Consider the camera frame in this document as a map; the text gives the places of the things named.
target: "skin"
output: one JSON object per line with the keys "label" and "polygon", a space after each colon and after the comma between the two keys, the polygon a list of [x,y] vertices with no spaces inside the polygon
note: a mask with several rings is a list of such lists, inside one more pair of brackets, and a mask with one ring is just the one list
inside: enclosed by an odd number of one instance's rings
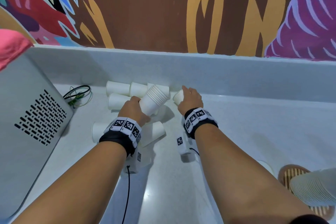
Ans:
{"label": "skin", "polygon": [[[202,97],[183,86],[178,110],[203,107]],[[263,166],[235,145],[219,128],[204,124],[195,132],[204,175],[224,223],[282,224],[313,214]]]}
{"label": "skin", "polygon": [[[140,98],[132,97],[119,112],[143,126]],[[123,146],[101,142],[70,167],[13,222],[14,224],[99,223],[126,160]]]}
{"label": "skin", "polygon": [[[178,110],[203,107],[201,95],[183,86]],[[120,110],[143,126],[149,117],[140,99],[132,97]],[[282,224],[312,211],[284,188],[265,168],[212,124],[195,132],[204,174],[224,223]],[[76,162],[30,206],[14,224],[99,223],[126,159],[125,149],[101,142]]]}

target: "pink cloth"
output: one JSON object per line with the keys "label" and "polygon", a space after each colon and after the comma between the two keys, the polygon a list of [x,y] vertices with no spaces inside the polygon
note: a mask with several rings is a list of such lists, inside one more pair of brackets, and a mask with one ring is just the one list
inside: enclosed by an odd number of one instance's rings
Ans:
{"label": "pink cloth", "polygon": [[0,71],[32,46],[34,45],[21,33],[0,29]]}

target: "brown wall painting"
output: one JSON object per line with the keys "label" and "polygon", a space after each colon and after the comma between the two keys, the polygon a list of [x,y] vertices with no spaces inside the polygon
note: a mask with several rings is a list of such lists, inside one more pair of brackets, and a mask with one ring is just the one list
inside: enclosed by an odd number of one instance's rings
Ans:
{"label": "brown wall painting", "polygon": [[334,17],[332,0],[0,0],[0,27],[39,44],[312,60],[336,60]]}

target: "white countertop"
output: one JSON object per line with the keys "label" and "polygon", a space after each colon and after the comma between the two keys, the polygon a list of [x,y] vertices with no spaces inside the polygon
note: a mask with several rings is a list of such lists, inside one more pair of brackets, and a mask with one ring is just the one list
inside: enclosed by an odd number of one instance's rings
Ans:
{"label": "white countertop", "polygon": [[[56,87],[61,93],[69,89]],[[16,216],[95,146],[93,122],[116,117],[107,109],[105,89],[93,92],[91,102],[76,110]],[[203,95],[203,101],[219,128],[253,158],[267,162],[276,175],[287,164],[313,171],[336,163],[336,104],[213,95]],[[166,136],[148,146],[155,154],[153,164],[131,175],[125,224],[222,223],[199,157],[181,158],[177,151],[175,133],[182,129],[182,116],[172,100],[166,106]],[[120,178],[101,223],[122,222],[127,187],[127,177]]]}

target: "ventilation grille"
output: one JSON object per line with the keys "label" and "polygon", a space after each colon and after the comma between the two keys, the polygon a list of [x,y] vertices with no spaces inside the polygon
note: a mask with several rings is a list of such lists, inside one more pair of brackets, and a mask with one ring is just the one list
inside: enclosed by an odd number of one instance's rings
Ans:
{"label": "ventilation grille", "polygon": [[66,117],[67,113],[44,90],[14,126],[42,144],[49,145]]}

